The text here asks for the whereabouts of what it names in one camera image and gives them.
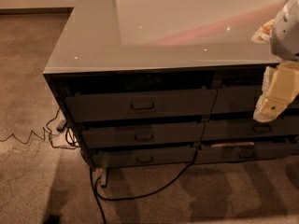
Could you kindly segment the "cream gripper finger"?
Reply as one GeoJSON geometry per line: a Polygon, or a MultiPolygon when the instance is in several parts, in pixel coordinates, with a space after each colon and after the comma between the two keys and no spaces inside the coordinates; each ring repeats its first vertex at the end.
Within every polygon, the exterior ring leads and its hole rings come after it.
{"type": "Polygon", "coordinates": [[[251,37],[251,41],[257,44],[268,44],[270,42],[274,22],[274,20],[270,20],[261,26],[251,37]]]}
{"type": "Polygon", "coordinates": [[[299,62],[284,61],[263,73],[262,94],[253,118],[262,123],[275,120],[299,94],[299,62]]]}

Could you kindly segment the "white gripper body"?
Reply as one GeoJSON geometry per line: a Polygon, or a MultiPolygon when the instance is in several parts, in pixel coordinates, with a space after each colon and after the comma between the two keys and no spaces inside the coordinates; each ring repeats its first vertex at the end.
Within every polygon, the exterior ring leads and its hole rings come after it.
{"type": "Polygon", "coordinates": [[[275,17],[271,52],[283,60],[299,60],[299,0],[289,0],[275,17]]]}

